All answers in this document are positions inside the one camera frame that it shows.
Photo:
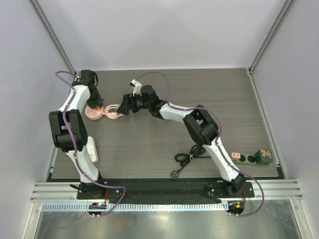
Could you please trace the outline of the pink round power socket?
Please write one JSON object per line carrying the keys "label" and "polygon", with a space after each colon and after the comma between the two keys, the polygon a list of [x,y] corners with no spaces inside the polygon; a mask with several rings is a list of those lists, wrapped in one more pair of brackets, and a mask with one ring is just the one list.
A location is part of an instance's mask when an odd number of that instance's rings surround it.
{"label": "pink round power socket", "polygon": [[104,108],[102,110],[97,110],[96,108],[90,108],[87,106],[85,108],[85,116],[90,120],[99,120],[104,115]]}

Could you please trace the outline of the white triangular power socket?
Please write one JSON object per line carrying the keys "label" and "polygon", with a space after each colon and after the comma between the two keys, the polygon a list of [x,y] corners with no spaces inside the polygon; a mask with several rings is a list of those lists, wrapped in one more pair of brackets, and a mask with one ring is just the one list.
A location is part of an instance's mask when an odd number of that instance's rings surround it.
{"label": "white triangular power socket", "polygon": [[93,137],[91,136],[88,137],[86,147],[87,147],[89,156],[91,158],[91,161],[93,163],[97,163],[99,159],[98,159],[96,144]]}

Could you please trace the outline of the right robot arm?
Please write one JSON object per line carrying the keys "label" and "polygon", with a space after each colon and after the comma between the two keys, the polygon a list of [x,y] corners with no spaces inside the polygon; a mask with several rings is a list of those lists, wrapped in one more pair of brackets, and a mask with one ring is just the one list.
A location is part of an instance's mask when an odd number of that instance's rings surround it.
{"label": "right robot arm", "polygon": [[221,141],[221,127],[212,118],[208,109],[201,105],[194,108],[176,106],[161,100],[150,85],[141,85],[138,81],[130,82],[133,92],[125,94],[117,112],[127,115],[141,109],[148,110],[158,119],[173,120],[185,125],[191,139],[202,146],[213,159],[222,177],[226,194],[238,196],[245,183],[245,176],[233,163]]}

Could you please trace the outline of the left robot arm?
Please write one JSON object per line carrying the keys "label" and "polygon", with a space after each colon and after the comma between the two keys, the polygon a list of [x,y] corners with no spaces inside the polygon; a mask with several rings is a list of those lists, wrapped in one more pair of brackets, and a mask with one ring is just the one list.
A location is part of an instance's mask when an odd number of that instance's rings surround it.
{"label": "left robot arm", "polygon": [[92,70],[81,70],[80,76],[74,76],[68,83],[59,74],[55,75],[70,87],[70,94],[57,111],[49,113],[49,123],[55,147],[59,148],[73,161],[79,175],[78,190],[81,197],[102,198],[106,193],[100,171],[94,165],[88,148],[89,136],[83,122],[81,112],[85,106],[96,110],[103,106],[103,99],[97,89],[98,76]]}

